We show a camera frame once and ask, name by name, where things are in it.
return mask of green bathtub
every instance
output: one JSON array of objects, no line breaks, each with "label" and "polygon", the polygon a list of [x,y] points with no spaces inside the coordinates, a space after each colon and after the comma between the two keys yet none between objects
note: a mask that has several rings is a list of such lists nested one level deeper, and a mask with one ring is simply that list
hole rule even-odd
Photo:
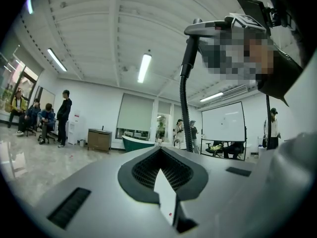
[{"label": "green bathtub", "polygon": [[144,141],[127,136],[122,136],[122,140],[126,152],[131,152],[134,150],[139,150],[155,145],[154,142]]}]

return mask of ceiling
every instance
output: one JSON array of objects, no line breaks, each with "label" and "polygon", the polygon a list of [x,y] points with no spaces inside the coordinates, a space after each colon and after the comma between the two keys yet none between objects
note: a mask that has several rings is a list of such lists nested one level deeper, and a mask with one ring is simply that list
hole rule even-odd
[{"label": "ceiling", "polygon": [[[269,0],[262,0],[267,6]],[[32,0],[23,8],[15,32],[44,69],[58,77],[104,84],[179,101],[180,65],[186,48],[184,29],[194,18],[223,20],[243,13],[236,0]],[[294,41],[284,28],[275,42],[298,61]],[[52,48],[67,68],[60,70],[47,52]],[[144,53],[152,55],[143,84],[137,82]],[[239,82],[221,80],[203,68],[198,55],[187,83],[189,104],[203,106],[205,96]]]}]

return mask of sneaker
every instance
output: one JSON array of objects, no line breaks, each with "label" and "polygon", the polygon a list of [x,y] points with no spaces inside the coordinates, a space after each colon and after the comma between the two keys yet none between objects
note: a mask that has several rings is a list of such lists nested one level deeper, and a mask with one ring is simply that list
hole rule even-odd
[{"label": "sneaker", "polygon": [[23,136],[23,135],[24,135],[24,132],[18,130],[17,133],[16,133],[16,135],[17,135],[17,136]]}]

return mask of shiny tiled floor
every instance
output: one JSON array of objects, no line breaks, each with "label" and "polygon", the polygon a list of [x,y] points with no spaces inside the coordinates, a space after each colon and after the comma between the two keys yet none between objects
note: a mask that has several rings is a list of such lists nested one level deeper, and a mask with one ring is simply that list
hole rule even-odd
[{"label": "shiny tiled floor", "polygon": [[113,158],[124,153],[87,150],[79,145],[39,145],[37,136],[17,137],[17,126],[10,129],[0,123],[1,172],[13,192],[31,205],[35,205],[48,189],[69,177],[85,165],[102,158]]}]

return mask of air conditioner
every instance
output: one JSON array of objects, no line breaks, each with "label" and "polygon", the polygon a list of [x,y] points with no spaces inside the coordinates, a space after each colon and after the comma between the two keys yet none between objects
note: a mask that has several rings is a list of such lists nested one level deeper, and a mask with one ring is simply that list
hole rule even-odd
[{"label": "air conditioner", "polygon": [[248,87],[246,85],[238,86],[224,92],[220,99],[224,101],[224,100],[236,97],[238,95],[241,95],[247,92],[248,92]]}]

